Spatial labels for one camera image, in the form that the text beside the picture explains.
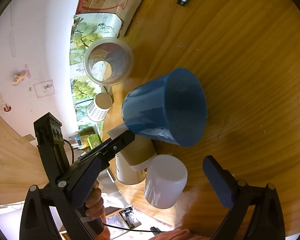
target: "white wall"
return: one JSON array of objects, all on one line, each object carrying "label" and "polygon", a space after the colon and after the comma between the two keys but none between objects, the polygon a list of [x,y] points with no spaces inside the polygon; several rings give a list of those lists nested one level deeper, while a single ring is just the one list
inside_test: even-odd
[{"label": "white wall", "polygon": [[286,237],[286,240],[296,240],[300,234],[296,234],[293,236]]},{"label": "white wall", "polygon": [[[20,231],[20,222],[22,215],[23,205],[14,206],[15,210],[12,207],[8,207],[5,209],[9,209],[9,213],[0,212],[0,230],[5,235],[7,240],[19,240],[19,231]],[[61,219],[58,215],[57,209],[55,207],[50,207],[52,217],[55,221],[56,227],[59,230],[62,227]]]},{"label": "white wall", "polygon": [[[0,17],[0,92],[12,110],[3,119],[21,136],[34,136],[33,122],[47,112],[59,119],[64,138],[78,127],[70,91],[69,46],[78,0],[13,0]],[[15,38],[12,57],[9,33]],[[28,65],[31,78],[12,86]],[[53,79],[55,95],[37,98],[33,85]]]}]

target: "round wooden table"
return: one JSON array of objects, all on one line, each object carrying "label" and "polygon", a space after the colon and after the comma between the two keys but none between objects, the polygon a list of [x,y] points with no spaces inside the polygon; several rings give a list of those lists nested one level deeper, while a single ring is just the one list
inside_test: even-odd
[{"label": "round wooden table", "polygon": [[[203,158],[213,155],[236,179],[275,184],[287,236],[300,232],[300,11],[295,4],[190,0],[182,7],[176,0],[144,0],[122,39],[133,49],[135,66],[127,81],[113,87],[104,132],[123,122],[121,104],[129,91],[178,67],[198,77],[208,104],[207,127],[196,146],[154,141],[158,154],[172,154],[188,169],[176,205],[150,206],[144,182],[117,183],[123,197],[163,222],[211,236],[227,213],[202,171]],[[111,168],[115,173],[114,162]]]}]

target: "cup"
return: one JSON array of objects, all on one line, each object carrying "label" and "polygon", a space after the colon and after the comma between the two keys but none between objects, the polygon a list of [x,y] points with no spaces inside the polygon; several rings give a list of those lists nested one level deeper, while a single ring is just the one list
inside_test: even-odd
[{"label": "cup", "polygon": [[159,209],[172,207],[188,179],[186,166],[176,157],[158,155],[153,158],[147,170],[145,198]]},{"label": "cup", "polygon": [[123,82],[132,72],[134,56],[123,40],[107,37],[93,42],[84,54],[83,66],[87,76],[102,86]]},{"label": "cup", "polygon": [[200,82],[184,68],[135,88],[122,104],[124,123],[134,134],[185,147],[201,139],[207,115]]},{"label": "cup", "polygon": [[[108,134],[111,139],[114,139],[126,130],[128,130],[128,128],[123,123],[110,130]],[[152,141],[139,135],[136,135],[134,141],[121,150],[121,154],[133,171],[142,171],[148,168],[151,160],[157,155]]]},{"label": "cup", "polygon": [[124,185],[135,185],[146,178],[145,171],[133,171],[120,152],[115,155],[117,180]]},{"label": "cup", "polygon": [[99,93],[87,107],[87,116],[94,122],[101,122],[112,106],[112,98],[107,93]]}]

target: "finger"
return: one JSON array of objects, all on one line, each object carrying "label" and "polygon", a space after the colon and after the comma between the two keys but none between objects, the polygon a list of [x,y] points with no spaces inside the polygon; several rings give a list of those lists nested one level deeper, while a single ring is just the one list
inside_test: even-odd
[{"label": "finger", "polygon": [[103,198],[101,198],[98,203],[94,204],[92,207],[88,208],[86,210],[86,215],[93,217],[96,214],[98,215],[98,212],[100,211],[100,209],[102,209],[103,207]]},{"label": "finger", "polygon": [[106,213],[105,213],[105,212],[103,212],[103,213],[101,214],[100,218],[101,218],[101,221],[102,221],[103,223],[107,223],[107,218],[106,218]]},{"label": "finger", "polygon": [[86,207],[90,208],[94,204],[98,203],[98,201],[101,198],[101,189],[100,188],[95,188],[92,190],[88,200],[86,201]]},{"label": "finger", "polygon": [[92,215],[92,217],[93,217],[94,219],[96,219],[96,218],[102,217],[103,214],[105,214],[105,207],[104,207],[104,206],[102,206],[101,209],[100,209],[99,211],[97,211],[96,213],[94,213],[94,214]]},{"label": "finger", "polygon": [[100,182],[98,180],[96,180],[95,183],[93,183],[92,187],[97,188],[97,187],[99,187],[99,185],[100,185]]}]

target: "transparent cup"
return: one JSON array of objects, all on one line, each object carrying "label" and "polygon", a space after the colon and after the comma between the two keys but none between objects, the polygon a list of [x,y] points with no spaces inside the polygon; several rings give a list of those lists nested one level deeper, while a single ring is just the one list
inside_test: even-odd
[{"label": "transparent cup", "polygon": [[123,82],[132,72],[134,56],[129,45],[117,38],[102,38],[93,42],[84,54],[87,76],[102,86]]}]

